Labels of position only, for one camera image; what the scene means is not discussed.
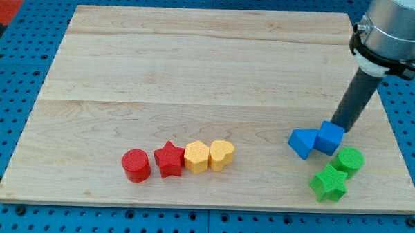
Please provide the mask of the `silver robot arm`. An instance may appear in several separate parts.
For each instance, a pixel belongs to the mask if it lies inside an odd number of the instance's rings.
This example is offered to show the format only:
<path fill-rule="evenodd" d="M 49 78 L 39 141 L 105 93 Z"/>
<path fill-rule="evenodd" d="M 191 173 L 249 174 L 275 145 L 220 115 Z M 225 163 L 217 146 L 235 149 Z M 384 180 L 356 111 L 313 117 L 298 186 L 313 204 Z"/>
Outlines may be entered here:
<path fill-rule="evenodd" d="M 415 78 L 415 0 L 373 0 L 353 27 L 349 47 L 364 73 Z"/>

